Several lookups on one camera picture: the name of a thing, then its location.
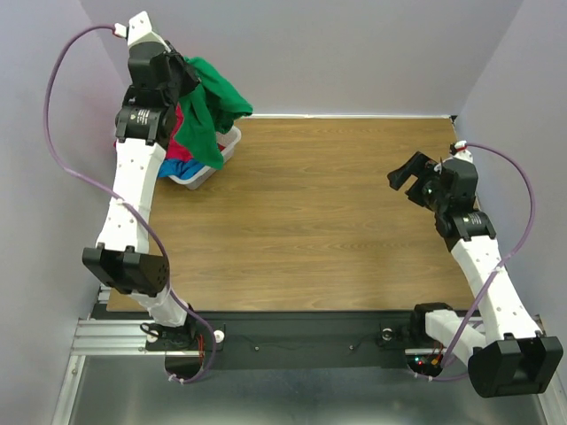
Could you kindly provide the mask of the green t shirt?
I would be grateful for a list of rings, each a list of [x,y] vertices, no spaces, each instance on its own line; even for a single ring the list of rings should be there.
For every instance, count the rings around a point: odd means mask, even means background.
[[[192,157],[206,166],[223,168],[216,135],[225,135],[236,120],[249,117],[252,105],[213,65],[200,57],[185,58],[199,78],[199,85],[178,104],[191,106],[190,123],[182,127]]]

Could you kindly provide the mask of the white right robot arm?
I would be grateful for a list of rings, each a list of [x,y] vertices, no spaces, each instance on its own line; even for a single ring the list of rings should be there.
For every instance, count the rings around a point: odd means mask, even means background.
[[[462,270],[474,301],[459,315],[445,303],[416,305],[408,335],[418,345],[442,346],[434,375],[443,380],[451,359],[482,398],[542,394],[563,357],[555,336],[546,336],[524,308],[506,269],[496,232],[488,215],[476,207],[478,171],[472,156],[460,151],[442,161],[417,152],[389,175],[392,186],[409,176],[416,181],[408,199],[433,212],[439,235]]]

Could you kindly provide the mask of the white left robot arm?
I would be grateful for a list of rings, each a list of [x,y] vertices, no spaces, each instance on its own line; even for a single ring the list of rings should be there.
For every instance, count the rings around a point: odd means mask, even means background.
[[[115,119],[112,199],[96,245],[84,249],[82,262],[101,283],[134,299],[152,317],[141,326],[148,347],[184,351],[196,342],[198,329],[190,306],[172,292],[168,259],[150,252],[148,223],[178,100],[199,81],[147,12],[116,26],[115,33],[127,41],[131,83]]]

